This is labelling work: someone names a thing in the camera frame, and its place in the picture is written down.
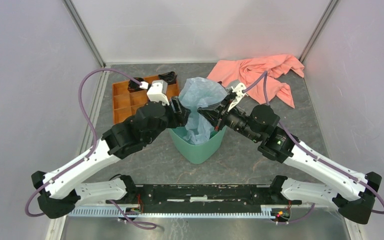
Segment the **green plastic trash bin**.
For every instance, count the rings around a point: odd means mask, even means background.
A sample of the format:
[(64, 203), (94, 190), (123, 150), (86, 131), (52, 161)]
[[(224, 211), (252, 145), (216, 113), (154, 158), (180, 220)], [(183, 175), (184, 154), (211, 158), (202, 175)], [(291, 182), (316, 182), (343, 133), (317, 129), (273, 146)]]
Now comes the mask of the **green plastic trash bin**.
[(212, 132), (208, 141), (193, 145), (184, 139), (187, 131), (184, 127), (169, 128), (168, 132), (178, 152), (192, 164), (202, 164), (208, 160), (221, 146), (226, 128)]

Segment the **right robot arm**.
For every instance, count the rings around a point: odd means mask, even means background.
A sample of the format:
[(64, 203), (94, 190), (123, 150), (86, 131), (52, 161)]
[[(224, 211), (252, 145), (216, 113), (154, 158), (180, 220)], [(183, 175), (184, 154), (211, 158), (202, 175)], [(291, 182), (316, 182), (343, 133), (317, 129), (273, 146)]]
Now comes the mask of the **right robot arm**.
[(380, 213), (373, 209), (382, 182), (379, 174), (352, 170), (313, 150), (279, 123), (280, 117), (270, 106), (256, 105), (246, 114), (231, 106), (234, 100), (229, 95), (197, 111), (216, 131), (228, 127), (258, 143), (257, 150), (267, 159), (299, 169), (320, 181), (311, 183), (276, 177), (278, 185), (268, 191), (273, 203), (290, 200), (324, 205), (361, 225), (369, 222), (371, 214)]

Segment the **translucent blue trash bag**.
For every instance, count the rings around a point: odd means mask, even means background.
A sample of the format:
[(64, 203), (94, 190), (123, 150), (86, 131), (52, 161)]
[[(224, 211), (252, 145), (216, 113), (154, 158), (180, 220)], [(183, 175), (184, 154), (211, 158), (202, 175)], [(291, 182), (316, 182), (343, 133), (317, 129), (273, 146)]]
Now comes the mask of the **translucent blue trash bag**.
[(188, 78), (179, 94), (180, 103), (190, 110), (185, 125), (183, 139), (192, 145), (207, 142), (214, 127), (202, 115), (198, 108), (206, 108), (221, 102), (227, 96), (225, 88), (219, 83), (203, 77)]

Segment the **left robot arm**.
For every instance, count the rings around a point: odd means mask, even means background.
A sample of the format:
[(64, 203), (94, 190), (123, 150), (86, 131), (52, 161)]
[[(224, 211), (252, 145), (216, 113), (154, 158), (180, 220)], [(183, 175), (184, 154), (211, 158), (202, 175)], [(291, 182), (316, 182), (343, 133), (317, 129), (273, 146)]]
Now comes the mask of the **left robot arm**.
[(51, 171), (37, 171), (31, 179), (36, 189), (41, 214), (57, 219), (75, 207), (101, 201), (122, 200), (133, 203), (137, 190), (123, 179), (86, 183), (103, 168), (141, 151), (151, 144), (164, 130), (183, 127), (191, 110), (184, 107), (178, 97), (168, 105), (150, 101), (139, 107), (121, 123), (113, 125), (94, 141), (92, 147), (64, 166)]

